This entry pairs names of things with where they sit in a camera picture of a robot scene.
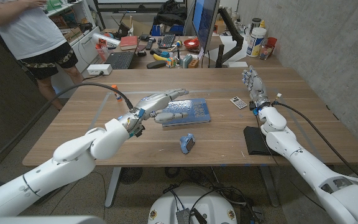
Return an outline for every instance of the yellow banana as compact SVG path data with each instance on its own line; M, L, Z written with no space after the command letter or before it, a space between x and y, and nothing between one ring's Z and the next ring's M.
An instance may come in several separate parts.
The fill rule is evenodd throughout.
M157 54L153 54L154 59L156 60L167 60L165 57L158 56Z

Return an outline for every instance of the laptop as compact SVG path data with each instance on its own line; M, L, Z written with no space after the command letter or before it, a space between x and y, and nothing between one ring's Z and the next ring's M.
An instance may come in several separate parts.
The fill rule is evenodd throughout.
M135 50L127 52L114 52L107 59L105 64L110 64L113 70L115 69L128 69L131 65L132 58L138 49L140 40L137 41Z

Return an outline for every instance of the red bowl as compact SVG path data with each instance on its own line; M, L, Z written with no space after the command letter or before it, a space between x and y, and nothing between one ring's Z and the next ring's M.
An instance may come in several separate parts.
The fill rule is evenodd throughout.
M183 45L187 49L197 49L200 45L200 42L198 41L198 39L188 39L184 41Z

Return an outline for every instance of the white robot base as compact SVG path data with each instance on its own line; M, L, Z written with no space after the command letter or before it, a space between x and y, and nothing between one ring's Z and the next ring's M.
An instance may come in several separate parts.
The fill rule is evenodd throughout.
M191 210L194 203L211 189L200 186L182 186L173 189L185 208ZM163 194L152 205L149 213L148 224L178 223L176 212L177 202L179 210L183 210L181 203L171 192ZM195 208L206 217L207 223L234 224L237 218L232 205L221 195L212 192L197 202ZM191 216L192 223L198 223L195 216Z

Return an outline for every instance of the black shorts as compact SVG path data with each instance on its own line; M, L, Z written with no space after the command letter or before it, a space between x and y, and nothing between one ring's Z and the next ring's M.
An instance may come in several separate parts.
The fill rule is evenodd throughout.
M62 68L71 68L78 62L67 42L43 54L21 60L36 79L44 79L58 73L56 63Z

